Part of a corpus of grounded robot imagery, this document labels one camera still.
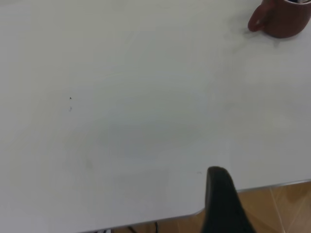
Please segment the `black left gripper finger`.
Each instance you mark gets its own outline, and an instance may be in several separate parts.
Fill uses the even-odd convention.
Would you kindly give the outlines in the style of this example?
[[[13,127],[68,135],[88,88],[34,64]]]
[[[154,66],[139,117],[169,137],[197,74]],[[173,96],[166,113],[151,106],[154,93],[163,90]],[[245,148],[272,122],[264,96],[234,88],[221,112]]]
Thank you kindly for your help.
[[[207,170],[203,233],[254,233],[229,172],[218,166]]]

